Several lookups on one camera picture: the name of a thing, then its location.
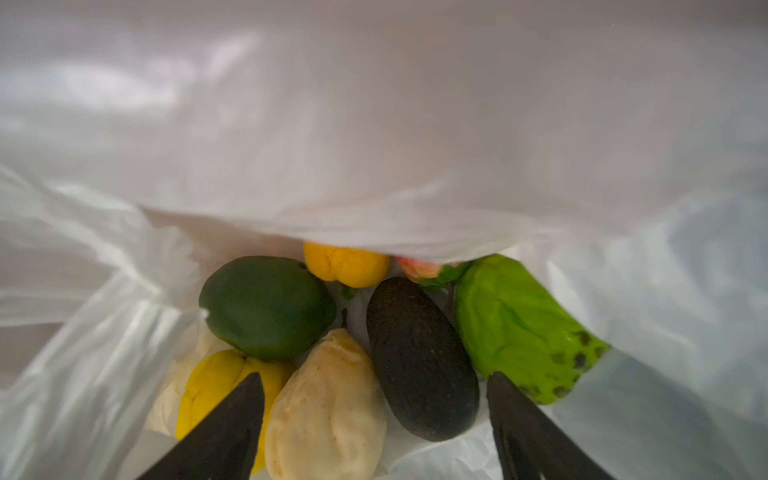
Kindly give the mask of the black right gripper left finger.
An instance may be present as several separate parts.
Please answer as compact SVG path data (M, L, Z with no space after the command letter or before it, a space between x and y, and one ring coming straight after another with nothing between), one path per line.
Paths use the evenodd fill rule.
M261 377L252 373L139 479L249 478L264 412Z

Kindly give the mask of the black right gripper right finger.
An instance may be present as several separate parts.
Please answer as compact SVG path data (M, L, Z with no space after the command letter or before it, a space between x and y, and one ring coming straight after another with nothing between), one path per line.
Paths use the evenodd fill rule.
M487 400L505 480L612 479L503 373L490 375Z

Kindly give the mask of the beige pear fruit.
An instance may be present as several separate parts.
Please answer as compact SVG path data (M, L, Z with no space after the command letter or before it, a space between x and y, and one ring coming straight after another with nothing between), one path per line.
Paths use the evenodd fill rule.
M311 350L277 396L265 436L273 479L370 479L387 434L373 363L343 328Z

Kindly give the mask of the white plastic bag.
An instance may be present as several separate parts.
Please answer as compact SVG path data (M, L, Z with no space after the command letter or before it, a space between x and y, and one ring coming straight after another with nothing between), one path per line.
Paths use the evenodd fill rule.
M1 475L170 446L197 295L304 240L511 253L618 479L767 475L763 1L5 1Z

